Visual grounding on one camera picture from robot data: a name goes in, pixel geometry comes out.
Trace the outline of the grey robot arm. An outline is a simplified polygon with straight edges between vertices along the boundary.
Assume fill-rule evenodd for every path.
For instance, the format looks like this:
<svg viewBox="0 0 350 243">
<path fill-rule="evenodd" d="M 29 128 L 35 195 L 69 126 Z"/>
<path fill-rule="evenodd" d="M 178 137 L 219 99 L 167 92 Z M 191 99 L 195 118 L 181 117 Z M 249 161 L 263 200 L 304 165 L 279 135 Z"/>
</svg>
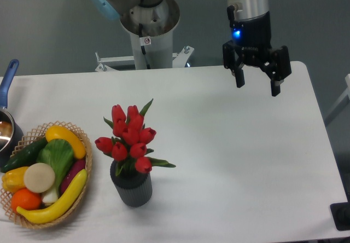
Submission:
<svg viewBox="0 0 350 243">
<path fill-rule="evenodd" d="M 180 19 L 175 0 L 91 0 L 107 19 L 120 20 L 129 33 L 135 68 L 171 68 L 173 31 Z M 277 96 L 281 83 L 291 74 L 288 48 L 271 46 L 268 0 L 227 0 L 231 39 L 223 45 L 223 65 L 245 84 L 243 68 L 261 69 L 270 79 L 271 94 Z"/>
</svg>

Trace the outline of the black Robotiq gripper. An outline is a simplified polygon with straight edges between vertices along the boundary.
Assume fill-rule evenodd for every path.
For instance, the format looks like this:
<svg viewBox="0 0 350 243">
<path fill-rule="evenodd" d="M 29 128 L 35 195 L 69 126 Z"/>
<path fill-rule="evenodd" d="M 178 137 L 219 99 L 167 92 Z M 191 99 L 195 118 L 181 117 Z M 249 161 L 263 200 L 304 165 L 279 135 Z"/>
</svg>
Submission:
<svg viewBox="0 0 350 243">
<path fill-rule="evenodd" d="M 281 84 L 291 75 L 288 47 L 272 49 L 270 13 L 240 20 L 236 5 L 227 7 L 232 39 L 223 44 L 223 63 L 235 77 L 236 86 L 245 85 L 243 65 L 260 67 L 270 78 L 271 95 L 281 92 Z"/>
</svg>

